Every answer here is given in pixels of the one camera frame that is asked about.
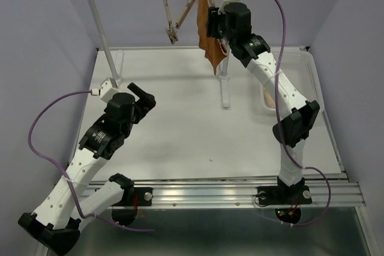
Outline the brown underwear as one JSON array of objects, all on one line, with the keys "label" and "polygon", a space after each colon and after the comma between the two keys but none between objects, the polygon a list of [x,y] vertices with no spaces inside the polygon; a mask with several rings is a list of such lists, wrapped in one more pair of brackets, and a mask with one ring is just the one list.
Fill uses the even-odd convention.
[{"label": "brown underwear", "polygon": [[197,5],[197,34],[198,46],[204,52],[204,57],[209,61],[214,75],[221,61],[227,56],[227,49],[221,41],[214,36],[215,17],[212,17],[213,7],[209,6],[208,0],[198,0]]}]

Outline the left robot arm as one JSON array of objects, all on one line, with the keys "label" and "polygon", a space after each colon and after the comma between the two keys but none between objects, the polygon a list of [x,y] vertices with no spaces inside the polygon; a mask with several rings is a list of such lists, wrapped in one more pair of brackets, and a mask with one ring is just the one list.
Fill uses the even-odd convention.
[{"label": "left robot arm", "polygon": [[61,178],[33,212],[21,215],[18,224],[56,255],[68,254],[81,232],[95,219],[130,231],[128,221],[119,223],[101,216],[109,207],[128,206],[136,215],[139,204],[150,204],[144,198],[146,191],[136,189],[134,182],[120,173],[109,177],[89,197],[79,199],[94,176],[122,147],[133,126],[156,106],[155,97],[138,85],[130,83],[127,88],[128,92],[120,91],[115,81],[108,78],[98,89],[86,91],[106,103],[106,108],[80,139],[67,168],[37,151],[32,144],[32,132],[28,133],[29,148],[58,168]]}]

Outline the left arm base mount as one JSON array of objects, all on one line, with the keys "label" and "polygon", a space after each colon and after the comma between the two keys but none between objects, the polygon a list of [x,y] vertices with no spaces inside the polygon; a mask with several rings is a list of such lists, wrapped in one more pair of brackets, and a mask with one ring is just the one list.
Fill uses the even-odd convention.
[{"label": "left arm base mount", "polygon": [[122,199],[109,208],[111,219],[124,226],[131,225],[138,217],[139,208],[152,206],[152,198],[153,188],[150,186],[124,192]]}]

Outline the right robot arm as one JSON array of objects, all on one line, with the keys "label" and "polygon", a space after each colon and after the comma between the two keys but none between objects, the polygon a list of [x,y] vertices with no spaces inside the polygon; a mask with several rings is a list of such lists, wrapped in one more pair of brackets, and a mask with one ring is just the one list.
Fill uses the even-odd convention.
[{"label": "right robot arm", "polygon": [[320,110],[316,100],[304,97],[281,70],[268,43],[251,31],[251,11],[241,2],[223,9],[210,7],[207,35],[229,44],[232,55],[258,79],[275,102],[277,124],[272,128],[280,143],[281,161],[276,195],[290,202],[304,188],[305,141]]}]

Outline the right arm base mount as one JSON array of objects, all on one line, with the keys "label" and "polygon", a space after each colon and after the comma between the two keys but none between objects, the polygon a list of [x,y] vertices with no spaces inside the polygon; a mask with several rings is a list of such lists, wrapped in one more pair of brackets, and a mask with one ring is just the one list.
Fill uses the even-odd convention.
[{"label": "right arm base mount", "polygon": [[296,191],[279,186],[258,186],[254,202],[259,207],[275,206],[278,220],[297,224],[301,220],[301,205],[311,204],[311,192],[307,185]]}]

